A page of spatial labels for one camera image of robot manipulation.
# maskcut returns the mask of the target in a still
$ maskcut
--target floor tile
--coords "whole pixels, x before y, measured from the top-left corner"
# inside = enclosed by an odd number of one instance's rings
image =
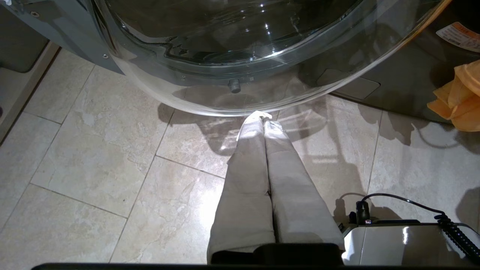
[[[337,222],[348,222],[370,178],[381,111],[330,95],[282,110],[287,131]]]
[[[95,67],[32,183],[128,216],[172,111]]]
[[[0,229],[59,128],[57,123],[22,113],[0,146]]]
[[[61,49],[25,111],[63,122],[93,67],[93,63]]]
[[[480,136],[452,126],[384,113],[369,193],[385,192],[444,211],[477,228],[480,211]],[[375,197],[382,211],[435,222],[434,213]]]
[[[243,121],[175,110],[157,155],[225,177]]]
[[[223,181],[155,157],[112,262],[206,263]]]
[[[4,270],[46,262],[108,262],[125,218],[29,185],[0,234]]]

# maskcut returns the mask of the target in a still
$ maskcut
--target tile floor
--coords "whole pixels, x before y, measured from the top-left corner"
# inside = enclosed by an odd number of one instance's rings
[[[361,195],[392,192],[480,229],[480,134],[333,96],[278,120],[336,221]],[[241,124],[164,106],[61,50],[0,147],[0,268],[205,263]],[[378,217],[433,221],[372,203]]]

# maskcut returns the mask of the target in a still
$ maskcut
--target warning label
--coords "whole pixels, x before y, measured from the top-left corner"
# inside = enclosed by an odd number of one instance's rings
[[[460,48],[480,52],[480,35],[459,22],[438,30],[437,35]]]

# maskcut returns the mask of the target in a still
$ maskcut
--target black cable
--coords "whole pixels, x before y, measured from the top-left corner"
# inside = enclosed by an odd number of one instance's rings
[[[409,199],[405,199],[403,197],[388,194],[388,193],[369,194],[363,197],[363,199],[360,202],[364,203],[366,199],[373,196],[386,196],[386,197],[396,198],[396,199],[411,203],[413,205],[416,205],[418,207],[421,207],[423,209],[426,209],[428,211],[439,213],[440,215],[435,216],[435,219],[438,220],[438,224],[440,228],[442,228],[442,230],[445,232],[448,238],[450,238],[450,240],[452,240],[452,242],[455,243],[455,245],[458,246],[460,250],[462,250],[465,256],[467,256],[467,258],[469,258],[475,264],[480,265],[480,249],[478,249],[478,247],[474,243],[472,243],[472,241],[470,241],[470,239],[466,235],[463,234],[463,232],[448,218],[448,216],[445,215],[445,212],[437,209],[433,209],[423,204],[419,204],[417,202],[411,201]]]
[[[427,207],[427,206],[425,206],[425,205],[423,205],[423,204],[419,204],[419,203],[416,203],[416,202],[414,202],[414,201],[411,201],[411,200],[409,200],[409,199],[405,199],[405,198],[403,198],[403,197],[400,197],[400,196],[397,196],[397,195],[388,194],[388,193],[372,193],[372,194],[370,194],[370,195],[367,195],[367,196],[363,197],[363,199],[362,199],[361,201],[363,202],[363,201],[365,201],[366,199],[368,199],[368,198],[370,198],[370,197],[373,197],[373,196],[392,197],[392,198],[396,198],[396,199],[399,199],[399,200],[402,200],[402,201],[409,202],[409,203],[411,203],[411,204],[414,204],[414,205],[416,205],[416,206],[418,206],[418,207],[421,207],[421,208],[423,208],[423,209],[427,209],[428,211],[432,211],[432,212],[434,212],[434,213],[439,213],[439,214],[441,214],[441,215],[444,215],[444,214],[445,214],[445,212],[443,212],[443,211],[440,211],[440,210],[437,210],[437,209],[433,209],[433,208]]]

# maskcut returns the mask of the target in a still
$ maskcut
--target orange cloth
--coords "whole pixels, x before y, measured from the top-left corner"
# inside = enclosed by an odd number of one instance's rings
[[[480,131],[480,60],[455,67],[455,79],[433,92],[427,107],[461,131]]]

